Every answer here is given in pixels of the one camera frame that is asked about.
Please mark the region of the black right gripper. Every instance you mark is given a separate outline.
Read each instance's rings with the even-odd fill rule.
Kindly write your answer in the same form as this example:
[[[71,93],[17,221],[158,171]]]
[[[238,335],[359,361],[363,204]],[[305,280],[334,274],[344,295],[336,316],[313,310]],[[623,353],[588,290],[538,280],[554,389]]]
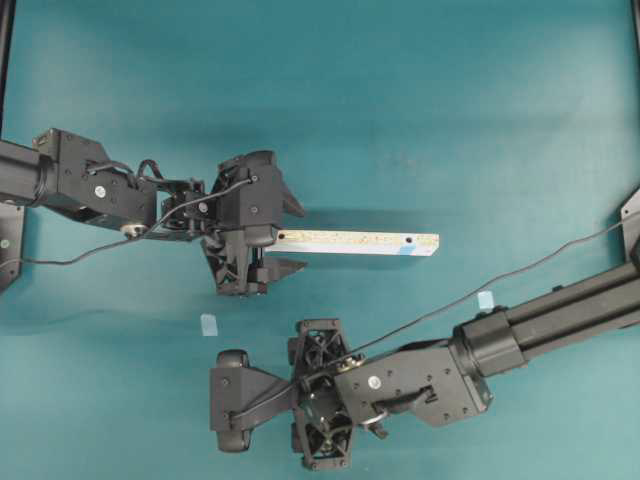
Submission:
[[[294,381],[291,447],[312,471],[351,464],[353,423],[337,393],[327,364],[348,350],[337,319],[310,319],[296,324],[288,340]]]

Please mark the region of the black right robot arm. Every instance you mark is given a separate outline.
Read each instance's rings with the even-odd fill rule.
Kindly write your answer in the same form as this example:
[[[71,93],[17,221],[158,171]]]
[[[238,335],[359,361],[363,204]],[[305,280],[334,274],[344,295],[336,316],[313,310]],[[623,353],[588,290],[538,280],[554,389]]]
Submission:
[[[639,322],[639,268],[627,262],[513,308],[497,307],[445,339],[412,342],[322,374],[295,405],[291,446],[309,470],[349,464],[353,432],[411,413],[440,427],[486,412],[487,378],[533,358]]]

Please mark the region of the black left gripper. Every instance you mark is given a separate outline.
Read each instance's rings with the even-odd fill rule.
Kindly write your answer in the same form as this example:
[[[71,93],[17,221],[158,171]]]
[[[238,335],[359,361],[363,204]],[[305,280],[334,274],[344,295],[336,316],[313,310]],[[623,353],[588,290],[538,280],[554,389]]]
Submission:
[[[213,226],[201,246],[217,294],[264,294],[268,284],[307,266],[264,256],[263,249],[275,243],[283,214],[305,216],[272,151],[255,151],[220,164],[213,191],[220,196],[213,201]]]

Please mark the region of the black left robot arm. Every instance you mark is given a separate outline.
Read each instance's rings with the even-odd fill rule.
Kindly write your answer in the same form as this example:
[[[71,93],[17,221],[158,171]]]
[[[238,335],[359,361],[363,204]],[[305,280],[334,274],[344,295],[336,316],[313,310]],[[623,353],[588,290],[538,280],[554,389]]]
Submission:
[[[132,170],[100,143],[51,128],[30,147],[2,142],[1,201],[3,287],[28,261],[11,222],[35,207],[119,231],[127,244],[199,240],[219,295],[264,294],[305,266],[265,254],[281,237],[284,215],[305,214],[268,150],[220,163],[207,189],[201,180],[163,177],[151,159]]]

